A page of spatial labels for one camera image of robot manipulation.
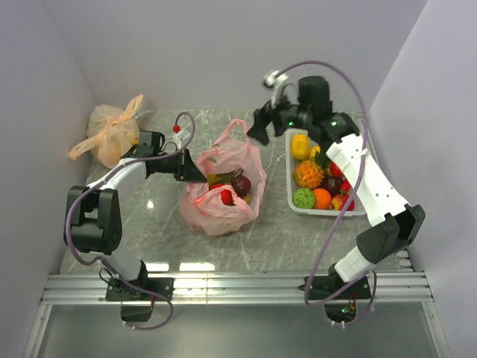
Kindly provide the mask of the yellow fake starfruit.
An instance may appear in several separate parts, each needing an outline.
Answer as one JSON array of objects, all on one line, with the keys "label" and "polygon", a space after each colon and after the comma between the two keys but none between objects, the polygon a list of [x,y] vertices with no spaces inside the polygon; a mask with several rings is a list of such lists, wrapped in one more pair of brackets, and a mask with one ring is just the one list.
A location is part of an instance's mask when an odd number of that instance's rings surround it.
[{"label": "yellow fake starfruit", "polygon": [[208,174],[207,175],[207,178],[208,178],[208,184],[209,186],[212,186],[216,183],[217,181],[217,175],[216,174]]}]

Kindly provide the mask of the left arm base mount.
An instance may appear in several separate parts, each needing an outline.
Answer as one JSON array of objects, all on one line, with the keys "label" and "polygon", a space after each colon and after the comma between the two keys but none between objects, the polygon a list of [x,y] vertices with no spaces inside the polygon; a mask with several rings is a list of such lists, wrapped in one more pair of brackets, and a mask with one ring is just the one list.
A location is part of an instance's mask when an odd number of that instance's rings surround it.
[{"label": "left arm base mount", "polygon": [[[174,279],[172,277],[149,278],[144,289],[155,292],[170,301],[174,289]],[[151,318],[154,304],[163,301],[163,299],[132,289],[122,281],[111,278],[105,301],[121,304],[121,319],[126,323],[143,323]]]}]

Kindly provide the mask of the pink plastic bag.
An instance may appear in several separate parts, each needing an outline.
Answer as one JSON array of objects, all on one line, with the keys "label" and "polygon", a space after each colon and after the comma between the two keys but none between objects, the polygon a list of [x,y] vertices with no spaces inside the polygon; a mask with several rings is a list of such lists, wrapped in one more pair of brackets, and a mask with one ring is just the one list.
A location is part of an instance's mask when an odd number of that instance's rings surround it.
[{"label": "pink plastic bag", "polygon": [[[232,120],[219,138],[195,161],[205,176],[216,174],[217,181],[212,186],[208,182],[186,184],[180,197],[179,211],[191,230],[200,230],[209,236],[221,236],[236,232],[259,215],[267,175],[259,148],[249,139],[233,139],[232,132],[236,127],[249,130],[246,121]],[[243,198],[237,196],[232,187],[238,175],[244,175],[252,183],[251,191]],[[220,192],[223,189],[232,192],[233,206],[222,203]]]}]

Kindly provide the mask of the red fake apple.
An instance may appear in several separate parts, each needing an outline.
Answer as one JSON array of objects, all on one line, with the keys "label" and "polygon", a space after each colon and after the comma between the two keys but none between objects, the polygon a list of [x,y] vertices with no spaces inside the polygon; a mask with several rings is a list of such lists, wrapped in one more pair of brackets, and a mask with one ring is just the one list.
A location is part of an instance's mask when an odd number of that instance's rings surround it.
[{"label": "red fake apple", "polygon": [[233,206],[234,205],[233,194],[230,190],[228,190],[228,189],[221,190],[220,196],[221,196],[221,201],[224,205],[226,205],[226,206]]}]

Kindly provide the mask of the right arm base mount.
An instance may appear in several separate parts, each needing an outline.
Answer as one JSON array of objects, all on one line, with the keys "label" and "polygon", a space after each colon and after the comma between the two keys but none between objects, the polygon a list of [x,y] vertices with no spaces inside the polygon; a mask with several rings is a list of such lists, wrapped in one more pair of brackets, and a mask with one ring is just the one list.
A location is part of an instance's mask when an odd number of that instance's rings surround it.
[{"label": "right arm base mount", "polygon": [[376,296],[376,275],[370,279],[361,277],[351,286],[343,283],[339,276],[314,276],[306,292],[308,277],[298,287],[306,295],[309,303],[321,301],[326,318],[331,325],[342,328],[349,326],[370,312]]}]

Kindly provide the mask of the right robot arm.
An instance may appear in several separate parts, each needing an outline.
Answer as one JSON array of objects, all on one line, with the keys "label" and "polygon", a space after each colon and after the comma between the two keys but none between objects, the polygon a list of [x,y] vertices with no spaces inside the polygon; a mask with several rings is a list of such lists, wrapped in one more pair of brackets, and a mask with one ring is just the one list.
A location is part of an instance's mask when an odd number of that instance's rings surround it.
[{"label": "right robot arm", "polygon": [[329,268],[328,275],[309,276],[304,286],[306,300],[344,298],[377,263],[414,241],[426,214],[420,205],[411,206],[386,178],[367,150],[367,131],[358,128],[348,114],[332,109],[324,78],[301,78],[297,104],[284,93],[290,83],[278,71],[264,77],[263,84],[272,96],[255,110],[247,135],[267,145],[268,125],[273,125],[276,136],[289,128],[304,130],[350,183],[350,195],[360,200],[370,228],[357,236],[356,246]]}]

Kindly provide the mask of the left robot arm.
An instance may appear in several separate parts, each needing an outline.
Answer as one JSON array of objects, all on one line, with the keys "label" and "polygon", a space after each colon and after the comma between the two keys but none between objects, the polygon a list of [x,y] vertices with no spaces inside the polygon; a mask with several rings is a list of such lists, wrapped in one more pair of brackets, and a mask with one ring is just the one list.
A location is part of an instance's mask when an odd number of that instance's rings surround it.
[{"label": "left robot arm", "polygon": [[139,142],[105,176],[88,186],[73,186],[68,192],[65,243],[83,265],[101,262],[113,276],[111,285],[122,283],[134,300],[146,297],[151,283],[144,262],[121,243],[120,198],[157,173],[187,183],[207,182],[187,148],[169,154],[164,147],[163,134],[142,131]]}]

